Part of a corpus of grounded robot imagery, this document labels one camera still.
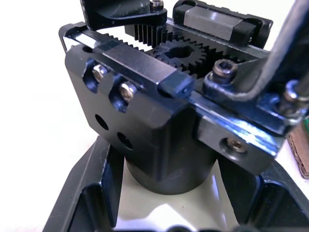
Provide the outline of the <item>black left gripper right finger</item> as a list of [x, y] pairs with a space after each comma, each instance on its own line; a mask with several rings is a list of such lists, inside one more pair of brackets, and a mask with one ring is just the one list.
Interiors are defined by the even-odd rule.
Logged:
[[309, 201], [285, 169], [274, 161], [253, 175], [228, 159], [219, 168], [236, 220], [259, 232], [307, 232]]

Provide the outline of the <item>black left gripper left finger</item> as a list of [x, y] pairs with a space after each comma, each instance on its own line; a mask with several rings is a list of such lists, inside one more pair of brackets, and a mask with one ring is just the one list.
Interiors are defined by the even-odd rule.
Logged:
[[97, 138], [70, 171], [43, 231], [113, 231], [123, 171], [124, 156]]

